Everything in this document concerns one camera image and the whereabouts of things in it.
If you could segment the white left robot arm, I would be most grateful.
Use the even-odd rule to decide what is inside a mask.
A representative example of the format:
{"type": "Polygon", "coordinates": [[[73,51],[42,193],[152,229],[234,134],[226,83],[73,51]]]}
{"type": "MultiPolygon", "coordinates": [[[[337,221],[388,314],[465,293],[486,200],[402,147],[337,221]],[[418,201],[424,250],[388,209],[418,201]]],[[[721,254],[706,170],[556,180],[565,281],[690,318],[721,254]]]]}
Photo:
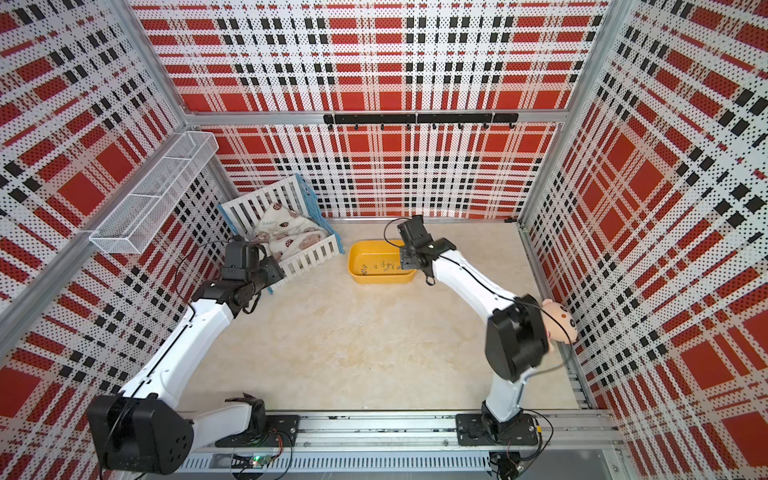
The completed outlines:
{"type": "Polygon", "coordinates": [[[177,407],[215,340],[239,313],[252,313],[262,291],[283,277],[263,245],[241,236],[227,243],[219,277],[196,289],[160,349],[116,394],[97,396],[87,408],[101,473],[170,475],[203,446],[266,436],[264,402],[250,394],[193,418],[184,417],[177,407]]]}

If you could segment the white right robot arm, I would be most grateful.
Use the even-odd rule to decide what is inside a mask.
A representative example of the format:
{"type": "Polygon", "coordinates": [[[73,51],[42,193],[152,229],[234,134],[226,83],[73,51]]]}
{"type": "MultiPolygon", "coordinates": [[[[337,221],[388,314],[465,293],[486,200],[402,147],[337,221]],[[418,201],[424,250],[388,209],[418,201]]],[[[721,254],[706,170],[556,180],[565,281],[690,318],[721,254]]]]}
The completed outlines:
{"type": "Polygon", "coordinates": [[[521,297],[494,283],[451,241],[433,238],[422,216],[402,219],[397,230],[401,266],[446,285],[485,321],[484,354],[494,377],[482,411],[493,427],[513,421],[522,413],[528,381],[539,374],[550,350],[542,306],[530,295],[521,297]]]}

